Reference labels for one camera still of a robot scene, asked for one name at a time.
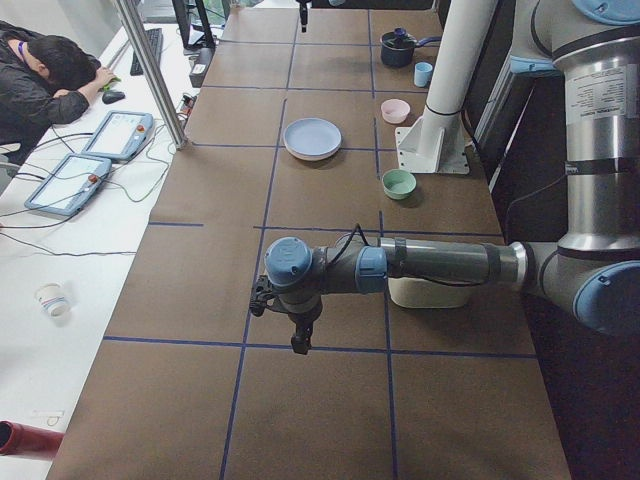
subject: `black shirt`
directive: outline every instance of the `black shirt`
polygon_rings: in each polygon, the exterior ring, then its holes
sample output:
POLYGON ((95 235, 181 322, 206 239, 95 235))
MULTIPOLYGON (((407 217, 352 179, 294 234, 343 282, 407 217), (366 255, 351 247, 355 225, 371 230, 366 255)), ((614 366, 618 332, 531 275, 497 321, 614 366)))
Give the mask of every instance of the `black shirt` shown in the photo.
POLYGON ((8 155, 13 163, 22 164, 51 125, 71 123, 89 108, 77 91, 53 98, 60 87, 31 70, 7 43, 12 38, 29 42, 41 36, 0 20, 0 145, 22 145, 19 152, 8 155))

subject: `red cylinder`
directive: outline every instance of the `red cylinder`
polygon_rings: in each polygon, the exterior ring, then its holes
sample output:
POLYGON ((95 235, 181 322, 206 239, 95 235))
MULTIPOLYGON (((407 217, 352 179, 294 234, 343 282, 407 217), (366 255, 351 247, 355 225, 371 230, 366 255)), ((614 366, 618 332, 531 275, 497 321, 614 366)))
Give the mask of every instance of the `red cylinder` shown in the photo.
POLYGON ((63 433, 20 423, 0 422, 0 455, 53 460, 63 433))

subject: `white plate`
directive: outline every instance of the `white plate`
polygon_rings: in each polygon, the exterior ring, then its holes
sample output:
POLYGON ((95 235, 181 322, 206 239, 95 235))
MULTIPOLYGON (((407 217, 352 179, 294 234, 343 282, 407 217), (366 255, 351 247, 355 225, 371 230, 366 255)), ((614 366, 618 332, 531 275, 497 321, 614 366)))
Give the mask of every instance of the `white plate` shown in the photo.
POLYGON ((340 130, 321 118, 302 118, 290 123, 282 135, 287 151, 301 160, 317 161, 338 151, 340 130))

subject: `keyboard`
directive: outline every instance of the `keyboard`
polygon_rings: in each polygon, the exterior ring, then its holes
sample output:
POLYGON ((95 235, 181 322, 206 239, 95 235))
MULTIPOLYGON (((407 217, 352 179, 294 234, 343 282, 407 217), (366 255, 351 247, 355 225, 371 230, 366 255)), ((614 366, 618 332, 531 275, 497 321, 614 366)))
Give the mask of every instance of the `keyboard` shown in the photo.
MULTIPOLYGON (((156 58, 158 65, 160 65, 160 57, 162 56, 162 29, 151 28, 149 30, 145 30, 145 33, 147 34, 149 45, 151 45, 151 52, 156 58)), ((142 64, 140 63, 136 53, 133 52, 133 60, 131 60, 131 70, 129 74, 133 77, 136 75, 142 75, 142 73, 142 64)))

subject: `blue end cap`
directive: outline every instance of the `blue end cap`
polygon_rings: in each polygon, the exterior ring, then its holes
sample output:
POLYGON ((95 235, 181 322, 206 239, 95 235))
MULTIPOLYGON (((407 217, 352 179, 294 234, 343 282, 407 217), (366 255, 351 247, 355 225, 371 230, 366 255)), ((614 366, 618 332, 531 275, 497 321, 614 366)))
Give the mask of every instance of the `blue end cap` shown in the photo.
POLYGON ((296 237, 276 240, 264 256, 269 281, 280 288, 301 281, 311 268, 312 261, 311 249, 296 237))
POLYGON ((583 15, 605 25, 640 23, 640 2, 637 0, 573 0, 573 4, 583 15))
POLYGON ((387 284, 387 256, 380 247, 363 247, 356 261, 356 286, 360 293, 383 292, 387 284))
POLYGON ((551 77, 562 75, 553 62, 544 58, 524 58, 511 55, 511 73, 530 77, 551 77))
POLYGON ((587 280, 576 294, 573 313, 601 333, 640 333, 640 262, 617 263, 587 280))

